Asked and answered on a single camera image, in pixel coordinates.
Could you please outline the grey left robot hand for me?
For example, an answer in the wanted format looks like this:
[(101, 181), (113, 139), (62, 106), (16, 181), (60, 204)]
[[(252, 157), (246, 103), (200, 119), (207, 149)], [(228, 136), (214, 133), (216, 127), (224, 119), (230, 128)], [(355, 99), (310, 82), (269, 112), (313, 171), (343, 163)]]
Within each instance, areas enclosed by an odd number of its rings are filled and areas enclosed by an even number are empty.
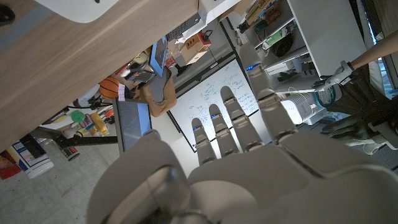
[(225, 86), (232, 128), (210, 110), (221, 158), (193, 120), (199, 166), (185, 175), (169, 145), (148, 130), (101, 176), (86, 222), (396, 223), (397, 175), (335, 139), (298, 131), (254, 46), (244, 44), (239, 55), (271, 143)]

